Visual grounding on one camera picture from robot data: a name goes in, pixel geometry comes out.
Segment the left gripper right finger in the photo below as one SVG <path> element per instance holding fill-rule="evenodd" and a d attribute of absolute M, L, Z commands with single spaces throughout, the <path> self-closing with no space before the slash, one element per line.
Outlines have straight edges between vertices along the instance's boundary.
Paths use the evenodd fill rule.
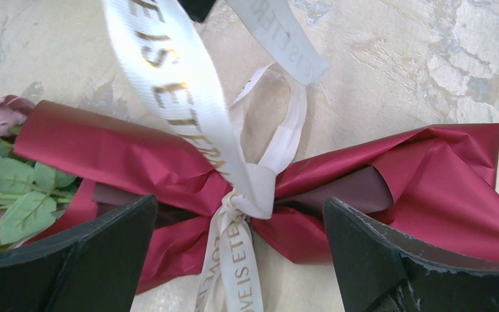
<path fill-rule="evenodd" d="M 323 215 L 346 311 L 499 311 L 499 263 L 430 245 L 336 198 Z"/>

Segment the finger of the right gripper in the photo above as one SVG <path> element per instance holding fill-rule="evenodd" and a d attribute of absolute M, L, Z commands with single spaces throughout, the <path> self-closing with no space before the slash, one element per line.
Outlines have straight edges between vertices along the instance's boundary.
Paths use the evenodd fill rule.
<path fill-rule="evenodd" d="M 192 21 L 203 23 L 216 0 L 178 0 Z"/>

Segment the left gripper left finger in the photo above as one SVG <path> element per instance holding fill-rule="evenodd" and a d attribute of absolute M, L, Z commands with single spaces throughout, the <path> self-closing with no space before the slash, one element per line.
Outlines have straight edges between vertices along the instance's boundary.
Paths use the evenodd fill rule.
<path fill-rule="evenodd" d="M 0 253 L 0 311 L 128 311 L 157 215 L 143 196 Z"/>

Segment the cream printed ribbon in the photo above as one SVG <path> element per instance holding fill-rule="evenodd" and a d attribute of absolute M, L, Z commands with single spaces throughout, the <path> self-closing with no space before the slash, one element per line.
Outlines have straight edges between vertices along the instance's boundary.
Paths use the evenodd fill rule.
<path fill-rule="evenodd" d="M 196 298 L 204 311 L 217 281 L 229 311 L 262 311 L 249 218 L 272 217 L 275 180 L 294 159 L 308 85 L 327 69 L 286 1 L 230 1 L 290 85 L 284 120 L 256 164 L 240 144 L 244 108 L 226 107 L 214 64 L 177 1 L 104 1 L 110 41 L 141 100 L 193 145 L 233 187 L 213 214 Z"/>

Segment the pink flower bouquet red wrap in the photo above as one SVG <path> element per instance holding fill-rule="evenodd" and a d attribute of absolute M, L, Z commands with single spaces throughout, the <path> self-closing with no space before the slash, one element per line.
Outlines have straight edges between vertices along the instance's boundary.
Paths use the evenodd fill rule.
<path fill-rule="evenodd" d="M 138 291 L 201 272 L 211 216 L 231 186 L 194 147 L 86 110 L 0 97 L 0 136 L 21 122 L 15 154 L 82 179 L 43 237 L 154 194 L 160 216 Z M 335 197 L 434 246 L 499 262 L 498 150 L 499 124 L 479 123 L 431 125 L 317 155 L 279 174 L 272 217 L 251 225 L 293 263 L 326 263 L 322 206 Z"/>

